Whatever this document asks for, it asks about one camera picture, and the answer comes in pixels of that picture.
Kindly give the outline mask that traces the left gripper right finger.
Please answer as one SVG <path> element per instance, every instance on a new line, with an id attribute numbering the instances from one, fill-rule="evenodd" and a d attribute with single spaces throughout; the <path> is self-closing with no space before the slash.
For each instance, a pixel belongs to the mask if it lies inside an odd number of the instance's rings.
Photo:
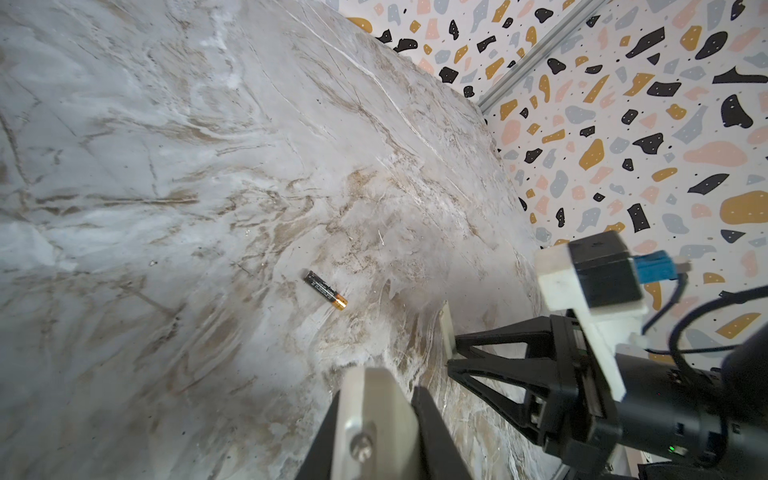
<path id="1" fill-rule="evenodd" d="M 467 466 L 429 390 L 416 387 L 411 405 L 419 423 L 421 460 L 425 479 L 471 480 Z"/>

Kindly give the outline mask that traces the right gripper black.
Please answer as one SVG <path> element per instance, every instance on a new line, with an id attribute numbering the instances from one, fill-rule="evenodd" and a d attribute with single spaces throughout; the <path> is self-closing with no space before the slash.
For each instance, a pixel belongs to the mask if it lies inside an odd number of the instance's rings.
<path id="1" fill-rule="evenodd" d="M 490 358 L 484 346 L 524 344 L 523 359 Z M 539 316 L 455 338 L 448 376 L 483 400 L 572 474 L 604 474 L 622 434 L 607 381 L 578 322 Z M 512 400 L 485 379 L 525 390 Z"/>

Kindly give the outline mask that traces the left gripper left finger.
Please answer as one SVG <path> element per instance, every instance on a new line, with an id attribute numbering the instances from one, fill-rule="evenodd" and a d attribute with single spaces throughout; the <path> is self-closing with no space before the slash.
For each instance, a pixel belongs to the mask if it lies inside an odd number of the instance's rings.
<path id="1" fill-rule="evenodd" d="M 296 480 L 330 480 L 340 392 L 332 399 L 320 428 L 295 477 Z"/>

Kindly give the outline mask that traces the white remote control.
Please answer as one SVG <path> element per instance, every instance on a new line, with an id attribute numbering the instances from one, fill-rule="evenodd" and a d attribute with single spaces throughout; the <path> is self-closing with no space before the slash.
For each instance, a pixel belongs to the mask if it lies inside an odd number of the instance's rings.
<path id="1" fill-rule="evenodd" d="M 369 367 L 350 369 L 339 392 L 331 478 L 425 479 L 413 392 Z"/>

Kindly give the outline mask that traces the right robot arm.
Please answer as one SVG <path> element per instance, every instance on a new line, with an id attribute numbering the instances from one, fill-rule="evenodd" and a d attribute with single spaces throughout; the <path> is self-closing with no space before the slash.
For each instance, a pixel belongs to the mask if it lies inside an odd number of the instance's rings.
<path id="1" fill-rule="evenodd" d="M 617 355 L 625 393 L 615 399 L 587 316 L 553 313 L 455 335 L 440 314 L 449 376 L 531 443 L 559 458 L 573 479 L 603 479 L 619 445 L 662 458 L 645 479 L 762 479 L 767 475 L 767 335 L 735 348 L 720 370 Z"/>

